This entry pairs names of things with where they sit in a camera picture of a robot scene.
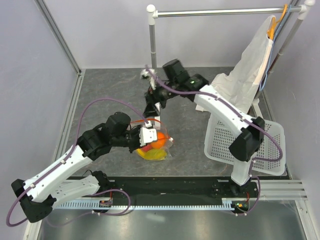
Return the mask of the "white cloth garment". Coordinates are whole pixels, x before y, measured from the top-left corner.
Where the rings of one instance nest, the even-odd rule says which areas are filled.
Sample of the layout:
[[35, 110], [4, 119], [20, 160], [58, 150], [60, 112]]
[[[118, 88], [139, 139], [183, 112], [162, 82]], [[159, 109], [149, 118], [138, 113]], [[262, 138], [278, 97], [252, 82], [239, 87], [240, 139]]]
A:
[[270, 15], [262, 23], [233, 70], [218, 74], [211, 82], [216, 92], [243, 113], [249, 111], [267, 67], [274, 43], [267, 31], [274, 18]]

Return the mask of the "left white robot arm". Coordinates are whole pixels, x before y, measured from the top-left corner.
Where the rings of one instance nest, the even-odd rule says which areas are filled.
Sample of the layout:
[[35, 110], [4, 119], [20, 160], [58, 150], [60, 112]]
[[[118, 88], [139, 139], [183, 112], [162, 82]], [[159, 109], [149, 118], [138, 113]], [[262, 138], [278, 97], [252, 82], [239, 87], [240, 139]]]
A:
[[27, 180], [16, 179], [11, 187], [16, 195], [13, 206], [20, 205], [26, 220], [36, 223], [45, 219], [56, 207], [80, 197], [104, 197], [114, 189], [102, 171], [93, 171], [83, 179], [63, 182], [81, 168], [112, 148], [127, 148], [130, 153], [157, 138], [157, 131], [149, 121], [136, 126], [131, 118], [116, 112], [106, 122], [85, 131], [75, 139], [68, 151], [46, 169]]

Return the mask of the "orange clothes hanger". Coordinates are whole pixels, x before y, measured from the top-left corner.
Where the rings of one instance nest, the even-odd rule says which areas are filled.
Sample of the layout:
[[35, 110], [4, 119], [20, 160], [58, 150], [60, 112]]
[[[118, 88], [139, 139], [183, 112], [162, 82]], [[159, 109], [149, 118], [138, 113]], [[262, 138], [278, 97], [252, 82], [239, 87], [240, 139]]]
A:
[[267, 30], [267, 37], [270, 40], [274, 40], [276, 27], [283, 20], [284, 16], [287, 14], [288, 8], [289, 8], [289, 5], [285, 4], [281, 17], [278, 20], [276, 19], [276, 17], [272, 17], [271, 24], [269, 26], [269, 29]]

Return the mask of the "metal clothes rack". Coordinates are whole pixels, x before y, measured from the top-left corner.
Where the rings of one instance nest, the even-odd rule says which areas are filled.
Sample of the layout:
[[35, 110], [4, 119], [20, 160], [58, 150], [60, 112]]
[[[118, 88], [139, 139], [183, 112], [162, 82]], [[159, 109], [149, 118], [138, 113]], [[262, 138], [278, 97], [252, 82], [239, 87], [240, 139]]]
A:
[[[264, 88], [269, 116], [289, 128], [320, 118], [320, 43], [315, 31], [319, 10], [316, 1], [278, 57]], [[212, 80], [236, 65], [265, 18], [265, 14], [248, 14], [157, 19], [157, 63], [179, 59], [191, 71]]]

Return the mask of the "orange fruit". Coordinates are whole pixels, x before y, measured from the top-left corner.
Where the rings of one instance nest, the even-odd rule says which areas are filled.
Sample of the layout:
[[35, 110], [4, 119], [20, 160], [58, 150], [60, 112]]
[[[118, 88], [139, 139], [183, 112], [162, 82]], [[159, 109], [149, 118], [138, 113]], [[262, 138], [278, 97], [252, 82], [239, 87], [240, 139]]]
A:
[[165, 146], [168, 136], [161, 131], [157, 132], [157, 140], [150, 143], [154, 149], [161, 149]]

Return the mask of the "clear orange-zipper zip bag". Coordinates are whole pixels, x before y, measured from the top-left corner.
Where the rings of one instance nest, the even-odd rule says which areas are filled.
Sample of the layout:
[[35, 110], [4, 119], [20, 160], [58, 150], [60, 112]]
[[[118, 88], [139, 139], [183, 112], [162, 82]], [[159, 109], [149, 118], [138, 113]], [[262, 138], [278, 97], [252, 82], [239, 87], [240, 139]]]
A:
[[134, 153], [147, 161], [163, 161], [172, 158], [170, 148], [174, 139], [169, 135], [166, 126], [159, 120], [159, 117], [147, 118], [156, 129], [157, 140], [134, 150]]

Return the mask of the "blue clothes hanger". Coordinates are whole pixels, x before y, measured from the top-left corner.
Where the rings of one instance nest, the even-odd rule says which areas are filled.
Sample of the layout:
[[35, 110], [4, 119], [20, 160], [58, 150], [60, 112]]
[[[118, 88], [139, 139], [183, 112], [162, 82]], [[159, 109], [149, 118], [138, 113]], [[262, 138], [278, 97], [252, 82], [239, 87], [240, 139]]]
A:
[[272, 40], [273, 41], [273, 45], [271, 47], [270, 55], [269, 55], [269, 58], [268, 58], [268, 61], [267, 61], [267, 65], [266, 65], [266, 68], [265, 68], [264, 77], [263, 77], [263, 79], [261, 80], [261, 82], [259, 84], [259, 89], [258, 89], [259, 92], [261, 92], [265, 88], [265, 85], [266, 85], [266, 82], [267, 82], [267, 79], [268, 79], [268, 71], [270, 70], [270, 67], [271, 67], [271, 58], [272, 58], [272, 54], [273, 54], [273, 48], [274, 48], [275, 42], [277, 40], [277, 37], [278, 37], [278, 35], [280, 34], [280, 31], [283, 28], [283, 25], [284, 25], [285, 21], [289, 17], [289, 13], [291, 12], [291, 8], [292, 8], [292, 5], [288, 4], [288, 10], [287, 10], [286, 15], [284, 16], [282, 21], [277, 25], [277, 27], [275, 29], [275, 36], [274, 36], [274, 39]]

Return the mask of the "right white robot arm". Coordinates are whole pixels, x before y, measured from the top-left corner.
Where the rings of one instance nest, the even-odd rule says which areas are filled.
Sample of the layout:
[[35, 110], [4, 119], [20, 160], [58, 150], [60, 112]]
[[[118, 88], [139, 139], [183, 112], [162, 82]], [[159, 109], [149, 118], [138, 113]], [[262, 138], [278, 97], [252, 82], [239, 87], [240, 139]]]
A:
[[223, 122], [235, 138], [228, 148], [235, 158], [229, 191], [235, 197], [242, 196], [247, 191], [251, 161], [264, 139], [265, 121], [242, 113], [218, 94], [202, 75], [190, 75], [178, 59], [167, 62], [162, 68], [167, 76], [165, 81], [160, 80], [152, 68], [145, 67], [140, 73], [140, 77], [149, 82], [144, 94], [144, 117], [160, 116], [169, 99], [181, 96]]

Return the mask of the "red apple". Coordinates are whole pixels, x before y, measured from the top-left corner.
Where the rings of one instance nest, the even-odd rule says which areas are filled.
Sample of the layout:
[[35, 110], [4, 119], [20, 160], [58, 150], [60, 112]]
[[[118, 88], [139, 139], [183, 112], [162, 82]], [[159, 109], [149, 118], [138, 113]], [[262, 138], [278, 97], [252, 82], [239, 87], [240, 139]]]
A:
[[141, 148], [141, 150], [142, 150], [144, 153], [146, 153], [146, 152], [148, 152], [148, 151], [150, 151], [150, 150], [152, 150], [152, 149], [153, 149], [153, 147], [152, 147], [150, 144], [147, 144], [146, 146], [144, 146], [144, 147]]

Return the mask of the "white plastic basket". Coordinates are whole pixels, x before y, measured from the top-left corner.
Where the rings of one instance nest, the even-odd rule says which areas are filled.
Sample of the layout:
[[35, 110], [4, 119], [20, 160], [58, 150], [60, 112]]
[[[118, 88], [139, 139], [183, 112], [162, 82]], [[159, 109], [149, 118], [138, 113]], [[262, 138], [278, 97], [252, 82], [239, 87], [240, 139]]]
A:
[[[276, 145], [267, 137], [257, 152], [258, 158], [271, 159], [272, 161], [257, 160], [252, 169], [254, 171], [280, 176], [286, 170], [286, 142], [283, 127], [270, 120], [265, 121], [265, 131], [277, 142], [282, 150], [282, 158]], [[234, 156], [229, 151], [229, 146], [235, 140], [232, 132], [216, 117], [211, 116], [208, 120], [206, 136], [204, 140], [204, 154], [207, 158], [232, 165]]]

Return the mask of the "yellow banana bunch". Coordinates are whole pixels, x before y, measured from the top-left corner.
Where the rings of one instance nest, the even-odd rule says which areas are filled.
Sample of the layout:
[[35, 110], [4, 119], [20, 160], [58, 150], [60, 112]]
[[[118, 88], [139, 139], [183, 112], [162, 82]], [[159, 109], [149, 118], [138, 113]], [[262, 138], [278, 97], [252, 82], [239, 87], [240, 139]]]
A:
[[148, 161], [162, 161], [166, 158], [167, 152], [164, 149], [150, 149], [149, 151], [143, 151], [137, 149], [135, 151], [141, 158]]

